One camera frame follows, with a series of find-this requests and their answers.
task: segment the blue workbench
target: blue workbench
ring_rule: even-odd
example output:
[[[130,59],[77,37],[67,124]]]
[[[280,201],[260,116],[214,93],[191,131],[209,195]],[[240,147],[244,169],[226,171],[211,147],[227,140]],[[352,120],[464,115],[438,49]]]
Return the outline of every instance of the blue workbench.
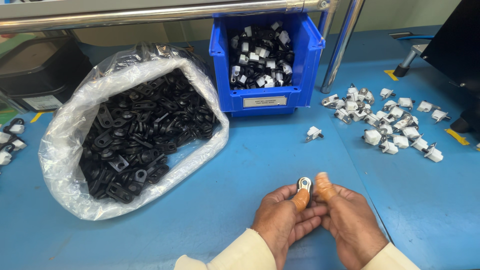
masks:
[[[411,31],[434,34],[437,29]],[[416,59],[399,81],[384,73],[395,69],[413,44],[395,41],[389,32],[354,33],[332,93],[343,96],[351,82],[367,87],[377,98],[372,108],[377,111],[384,103],[378,93],[386,87],[395,90],[396,98],[426,99],[456,119],[462,111],[460,90],[423,60]],[[330,45],[335,39],[328,37]],[[207,52],[208,42],[191,44],[195,52]],[[82,50],[95,65],[127,48]],[[324,71],[325,62],[317,86]],[[209,261],[251,225],[266,193],[318,171],[328,171],[333,182],[371,199],[391,240],[420,268],[479,268],[480,184],[475,168],[480,152],[473,147],[478,141],[467,135],[472,145],[462,146],[443,131],[448,122],[433,125],[430,114],[414,111],[420,132],[429,143],[438,142],[444,160],[434,163],[413,148],[382,154],[360,139],[367,124],[343,124],[333,110],[319,105],[325,96],[314,91],[311,108],[292,115],[230,119],[229,141],[216,157],[159,199],[105,221],[80,220],[53,199],[36,154],[52,115],[43,114],[34,123],[29,123],[34,113],[21,116],[27,124],[20,137],[29,146],[0,168],[2,269],[173,269],[183,254]],[[313,125],[324,138],[305,144]],[[285,266],[342,268],[335,242],[324,229],[295,243]]]

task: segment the black machine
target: black machine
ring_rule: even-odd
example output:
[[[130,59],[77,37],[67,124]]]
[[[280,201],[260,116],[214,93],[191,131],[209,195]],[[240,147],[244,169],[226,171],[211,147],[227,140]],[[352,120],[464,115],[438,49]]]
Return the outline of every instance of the black machine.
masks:
[[[417,54],[475,99],[450,127],[480,133],[480,11],[479,0],[462,0],[428,45],[412,46],[394,72],[403,77]]]

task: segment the clear plastic bag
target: clear plastic bag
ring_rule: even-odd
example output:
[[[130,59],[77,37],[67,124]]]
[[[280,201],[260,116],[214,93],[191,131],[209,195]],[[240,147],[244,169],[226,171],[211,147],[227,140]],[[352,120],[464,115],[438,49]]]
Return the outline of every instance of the clear plastic bag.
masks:
[[[209,140],[195,140],[169,156],[171,170],[157,184],[146,186],[130,204],[114,199],[93,199],[78,165],[82,143],[99,104],[109,97],[180,68],[205,98],[220,124]],[[83,220],[104,220],[123,215],[165,194],[214,157],[228,141],[228,119],[220,110],[218,94],[205,65],[185,49],[159,43],[141,43],[121,51],[93,68],[72,98],[54,115],[40,142],[38,157],[45,183],[53,197]]]

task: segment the black plastic container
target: black plastic container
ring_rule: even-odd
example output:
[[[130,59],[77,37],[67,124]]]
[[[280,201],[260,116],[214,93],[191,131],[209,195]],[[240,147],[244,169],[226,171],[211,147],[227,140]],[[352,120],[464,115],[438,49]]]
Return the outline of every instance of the black plastic container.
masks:
[[[54,110],[91,69],[72,37],[31,39],[0,58],[0,91],[32,111]]]

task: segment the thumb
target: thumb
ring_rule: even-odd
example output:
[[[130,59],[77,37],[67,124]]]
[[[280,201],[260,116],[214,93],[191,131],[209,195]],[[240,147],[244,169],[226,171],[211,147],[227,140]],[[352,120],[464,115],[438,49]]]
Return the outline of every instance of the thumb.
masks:
[[[317,187],[317,194],[320,195],[327,203],[332,197],[338,195],[338,192],[328,179],[328,174],[326,172],[319,172],[317,176],[315,176],[315,185]]]
[[[291,199],[291,201],[297,207],[297,213],[302,212],[306,207],[310,200],[310,193],[308,190],[301,188],[295,196]]]

